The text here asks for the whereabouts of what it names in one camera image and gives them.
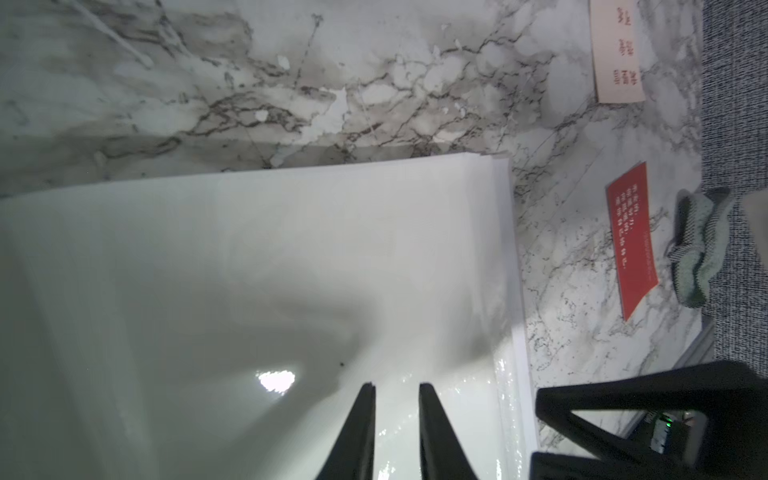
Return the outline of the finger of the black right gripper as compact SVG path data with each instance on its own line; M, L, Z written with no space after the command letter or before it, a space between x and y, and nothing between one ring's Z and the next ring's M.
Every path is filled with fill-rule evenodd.
M766 472L707 474L689 467L602 461L584 457L535 452L531 456L530 479L766 479Z
M641 447L577 416L579 410L695 410L705 428L697 461ZM736 361L715 361L632 379L542 388L537 417L590 459L689 467L707 474L767 471L767 382Z

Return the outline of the white photo album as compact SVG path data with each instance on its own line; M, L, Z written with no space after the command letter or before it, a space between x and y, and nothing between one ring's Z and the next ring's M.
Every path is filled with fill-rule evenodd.
M537 447L510 161L122 181L1 204L5 479L312 479L364 383L373 475L434 386L482 479Z

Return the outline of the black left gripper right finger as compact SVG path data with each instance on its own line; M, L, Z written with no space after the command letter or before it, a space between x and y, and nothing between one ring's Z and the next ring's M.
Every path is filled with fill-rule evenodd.
M422 479L476 479L435 388L419 385L419 448Z

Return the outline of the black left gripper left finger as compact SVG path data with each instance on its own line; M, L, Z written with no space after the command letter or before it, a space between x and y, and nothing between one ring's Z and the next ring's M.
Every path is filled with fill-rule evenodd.
M317 480L371 480L375 447L376 387L361 386Z

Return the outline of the small red card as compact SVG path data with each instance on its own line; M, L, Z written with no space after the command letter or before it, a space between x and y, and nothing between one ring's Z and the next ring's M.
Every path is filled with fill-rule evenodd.
M651 241L646 163L616 179L607 187L606 195L622 317L628 322L659 283Z

